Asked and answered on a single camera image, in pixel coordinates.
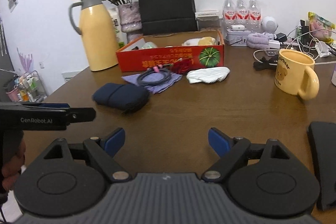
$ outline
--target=metal screw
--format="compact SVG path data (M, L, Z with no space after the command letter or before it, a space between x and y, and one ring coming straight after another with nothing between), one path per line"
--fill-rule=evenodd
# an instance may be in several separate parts
M116 180L126 180L129 178L129 174L125 171L117 171L112 174L112 177Z
M211 179L211 180L219 179L221 177L221 173L219 173L218 171L210 170L210 171L205 172L204 177L206 179Z

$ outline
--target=navy blue pouch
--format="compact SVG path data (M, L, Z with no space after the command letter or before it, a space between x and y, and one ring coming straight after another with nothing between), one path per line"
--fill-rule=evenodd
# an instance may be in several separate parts
M92 99L98 105L117 108L128 113L136 112L147 104L149 95L149 91L142 86L107 83L93 94Z

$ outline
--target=bear illustration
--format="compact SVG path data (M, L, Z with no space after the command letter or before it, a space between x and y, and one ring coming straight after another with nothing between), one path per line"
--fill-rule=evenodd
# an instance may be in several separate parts
M278 65L276 77L279 81L282 81L287 75L287 70L281 65Z

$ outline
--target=green pumpkin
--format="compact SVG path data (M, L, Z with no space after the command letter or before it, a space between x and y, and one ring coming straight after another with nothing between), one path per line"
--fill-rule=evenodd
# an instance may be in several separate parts
M205 48L198 57L199 62L207 68L213 68L217 66L220 58L221 54L219 53L219 50L213 47Z

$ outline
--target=purple scrunchie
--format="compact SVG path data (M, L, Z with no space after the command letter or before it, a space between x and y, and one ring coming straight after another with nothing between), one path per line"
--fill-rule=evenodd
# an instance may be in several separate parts
M252 33L247 36L247 46L258 50L269 49L269 37L262 33Z

